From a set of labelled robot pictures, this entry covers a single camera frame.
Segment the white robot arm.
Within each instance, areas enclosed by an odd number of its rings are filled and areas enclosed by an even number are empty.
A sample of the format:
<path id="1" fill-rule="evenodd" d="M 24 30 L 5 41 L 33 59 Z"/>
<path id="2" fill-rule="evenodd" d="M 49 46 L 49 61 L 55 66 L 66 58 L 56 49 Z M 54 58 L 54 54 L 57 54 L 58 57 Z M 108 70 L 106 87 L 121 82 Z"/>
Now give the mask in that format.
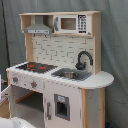
<path id="1" fill-rule="evenodd" d="M 6 119 L 0 117 L 0 128 L 35 128 L 32 124 L 21 118 Z"/>

